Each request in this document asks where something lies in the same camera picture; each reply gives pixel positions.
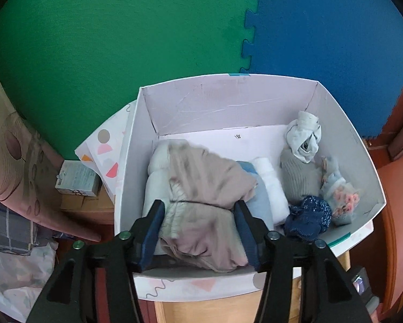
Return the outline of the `white underwear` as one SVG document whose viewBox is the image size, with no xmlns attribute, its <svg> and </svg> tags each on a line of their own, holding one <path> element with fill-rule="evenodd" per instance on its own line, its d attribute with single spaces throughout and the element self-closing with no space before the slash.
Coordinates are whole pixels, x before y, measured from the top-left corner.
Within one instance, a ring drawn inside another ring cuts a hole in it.
<svg viewBox="0 0 403 323">
<path fill-rule="evenodd" d="M 284 224 L 290 210 L 278 173 L 267 157 L 256 157 L 252 164 L 266 187 L 273 224 Z"/>
</svg>

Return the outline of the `navy lace underwear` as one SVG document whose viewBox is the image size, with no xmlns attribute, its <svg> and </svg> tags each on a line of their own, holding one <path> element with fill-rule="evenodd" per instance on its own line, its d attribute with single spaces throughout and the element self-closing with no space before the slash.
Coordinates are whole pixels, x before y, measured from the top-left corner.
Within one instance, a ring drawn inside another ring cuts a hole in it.
<svg viewBox="0 0 403 323">
<path fill-rule="evenodd" d="M 322 198 L 306 196 L 297 206 L 289 205 L 290 213 L 284 224 L 288 238 L 312 243 L 326 232 L 332 220 L 329 204 Z"/>
</svg>

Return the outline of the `wooden top drawer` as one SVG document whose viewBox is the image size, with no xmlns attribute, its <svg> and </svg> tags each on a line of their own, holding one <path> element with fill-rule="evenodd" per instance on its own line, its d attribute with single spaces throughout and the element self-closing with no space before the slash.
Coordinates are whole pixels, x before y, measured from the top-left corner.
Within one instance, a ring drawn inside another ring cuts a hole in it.
<svg viewBox="0 0 403 323">
<path fill-rule="evenodd" d="M 349 251 L 338 257 L 345 270 L 350 269 Z M 217 300 L 168 303 L 155 302 L 157 322 L 254 322 L 261 291 Z M 299 322 L 301 277 L 293 279 L 288 322 Z"/>
</svg>

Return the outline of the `grey beige underwear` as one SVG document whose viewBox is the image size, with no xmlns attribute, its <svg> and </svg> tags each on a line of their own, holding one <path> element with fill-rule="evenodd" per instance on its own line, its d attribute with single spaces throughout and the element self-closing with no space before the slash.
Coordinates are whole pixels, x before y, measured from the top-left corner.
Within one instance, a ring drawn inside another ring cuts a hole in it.
<svg viewBox="0 0 403 323">
<path fill-rule="evenodd" d="M 233 207 L 254 197 L 256 178 L 236 161 L 187 142 L 169 142 L 166 152 L 169 201 L 159 232 L 163 251 L 216 273 L 246 266 Z"/>
</svg>

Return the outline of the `light blue garment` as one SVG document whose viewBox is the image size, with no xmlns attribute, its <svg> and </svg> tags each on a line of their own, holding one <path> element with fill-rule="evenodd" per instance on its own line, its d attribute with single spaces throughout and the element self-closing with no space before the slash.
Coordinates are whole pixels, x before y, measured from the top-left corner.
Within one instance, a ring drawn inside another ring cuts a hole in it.
<svg viewBox="0 0 403 323">
<path fill-rule="evenodd" d="M 166 210 L 169 208 L 169 145 L 171 143 L 171 140 L 160 142 L 149 161 L 142 209 L 143 217 L 147 216 L 155 200 L 162 201 Z"/>
</svg>

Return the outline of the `blue floral trim underwear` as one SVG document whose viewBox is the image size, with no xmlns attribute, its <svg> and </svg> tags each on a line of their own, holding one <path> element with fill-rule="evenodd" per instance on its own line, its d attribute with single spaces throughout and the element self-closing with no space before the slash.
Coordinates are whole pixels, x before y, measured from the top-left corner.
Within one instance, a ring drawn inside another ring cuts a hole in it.
<svg viewBox="0 0 403 323">
<path fill-rule="evenodd" d="M 322 159 L 322 198 L 328 203 L 335 226 L 351 224 L 359 204 L 359 192 L 342 176 L 337 159 Z"/>
</svg>

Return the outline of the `pale blue underwear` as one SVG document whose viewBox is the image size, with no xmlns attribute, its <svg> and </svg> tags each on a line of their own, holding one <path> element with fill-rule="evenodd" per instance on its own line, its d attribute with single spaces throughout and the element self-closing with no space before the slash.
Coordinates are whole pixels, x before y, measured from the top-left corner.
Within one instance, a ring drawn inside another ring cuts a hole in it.
<svg viewBox="0 0 403 323">
<path fill-rule="evenodd" d="M 310 112 L 300 111 L 298 117 L 288 124 L 284 137 L 297 159 L 303 163 L 312 162 L 322 137 L 319 118 Z"/>
</svg>

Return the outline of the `brown cardboard box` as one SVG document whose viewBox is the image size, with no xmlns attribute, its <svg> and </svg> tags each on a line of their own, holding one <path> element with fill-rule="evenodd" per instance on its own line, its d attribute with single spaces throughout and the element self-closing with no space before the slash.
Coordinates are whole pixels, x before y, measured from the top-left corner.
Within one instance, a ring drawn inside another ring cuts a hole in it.
<svg viewBox="0 0 403 323">
<path fill-rule="evenodd" d="M 114 225 L 115 206 L 104 186 L 101 186 L 96 197 L 63 195 L 61 211 L 95 224 Z"/>
</svg>

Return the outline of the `white teal mask box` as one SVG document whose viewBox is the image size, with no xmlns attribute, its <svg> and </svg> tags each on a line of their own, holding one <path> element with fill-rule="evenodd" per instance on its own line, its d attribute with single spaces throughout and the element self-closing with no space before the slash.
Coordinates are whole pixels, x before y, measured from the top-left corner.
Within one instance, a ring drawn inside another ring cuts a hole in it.
<svg viewBox="0 0 403 323">
<path fill-rule="evenodd" d="M 99 187 L 98 174 L 78 160 L 65 160 L 56 176 L 55 188 L 64 195 L 96 197 Z"/>
</svg>

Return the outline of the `pink XINCCI shoe box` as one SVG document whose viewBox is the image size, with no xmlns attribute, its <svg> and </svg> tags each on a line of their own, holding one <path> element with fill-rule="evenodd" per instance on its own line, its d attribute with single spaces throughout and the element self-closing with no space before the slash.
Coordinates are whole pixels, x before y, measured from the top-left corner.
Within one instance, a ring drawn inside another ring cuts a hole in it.
<svg viewBox="0 0 403 323">
<path fill-rule="evenodd" d="M 362 192 L 351 224 L 323 238 L 334 254 L 352 249 L 373 230 L 384 191 L 365 145 L 344 110 L 320 83 L 265 74 L 210 74 L 140 88 L 121 149 L 115 230 L 142 214 L 147 168 L 162 140 L 185 139 L 232 160 L 279 161 L 287 125 L 301 111 L 319 118 L 319 156 L 337 159 L 343 177 Z"/>
</svg>

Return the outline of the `white patterned cover cloth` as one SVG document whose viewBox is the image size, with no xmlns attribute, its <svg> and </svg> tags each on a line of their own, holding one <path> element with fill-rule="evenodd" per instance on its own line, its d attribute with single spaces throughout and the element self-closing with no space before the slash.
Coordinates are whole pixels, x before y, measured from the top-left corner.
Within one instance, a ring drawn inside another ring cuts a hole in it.
<svg viewBox="0 0 403 323">
<path fill-rule="evenodd" d="M 148 163 L 159 142 L 185 139 L 222 157 L 242 161 L 267 157 L 277 166 L 286 126 L 300 111 L 319 118 L 320 153 L 336 157 L 343 176 L 362 191 L 354 221 L 331 227 L 323 235 L 339 256 L 371 234 L 373 218 L 386 201 L 362 139 L 336 100 L 321 87 L 309 93 L 270 94 L 259 99 L 235 95 L 211 99 L 193 93 L 160 98 L 143 92 L 75 152 L 101 177 L 115 205 L 115 231 L 120 232 L 142 214 Z"/>
</svg>

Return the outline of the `grey plaid blanket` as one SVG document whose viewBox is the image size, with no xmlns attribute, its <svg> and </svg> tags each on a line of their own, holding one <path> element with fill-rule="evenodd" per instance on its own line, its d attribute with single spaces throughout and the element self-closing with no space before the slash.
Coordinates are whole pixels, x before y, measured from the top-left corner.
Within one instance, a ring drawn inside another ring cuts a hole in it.
<svg viewBox="0 0 403 323">
<path fill-rule="evenodd" d="M 47 245 L 53 232 L 20 216 L 0 203 L 0 251 L 29 254 L 34 247 Z"/>
</svg>

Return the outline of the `pink floral curtain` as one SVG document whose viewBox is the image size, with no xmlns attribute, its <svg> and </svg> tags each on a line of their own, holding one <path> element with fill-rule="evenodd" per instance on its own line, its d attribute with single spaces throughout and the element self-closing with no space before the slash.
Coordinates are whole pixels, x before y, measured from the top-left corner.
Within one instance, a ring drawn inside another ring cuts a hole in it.
<svg viewBox="0 0 403 323">
<path fill-rule="evenodd" d="M 55 184 L 62 164 L 63 157 L 22 119 L 0 82 L 0 202 L 36 224 L 98 242 L 98 233 L 61 211 Z"/>
</svg>

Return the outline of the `orange wooden bed frame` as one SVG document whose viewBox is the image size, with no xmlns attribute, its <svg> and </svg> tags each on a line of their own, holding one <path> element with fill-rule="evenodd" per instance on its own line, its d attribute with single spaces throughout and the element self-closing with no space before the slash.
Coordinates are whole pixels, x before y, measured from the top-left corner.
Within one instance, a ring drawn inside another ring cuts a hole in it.
<svg viewBox="0 0 403 323">
<path fill-rule="evenodd" d="M 379 320 L 403 307 L 403 89 L 381 134 L 366 146 L 379 173 L 387 205 L 373 220 L 374 231 L 350 252 L 351 264 L 367 270 L 379 297 Z"/>
</svg>

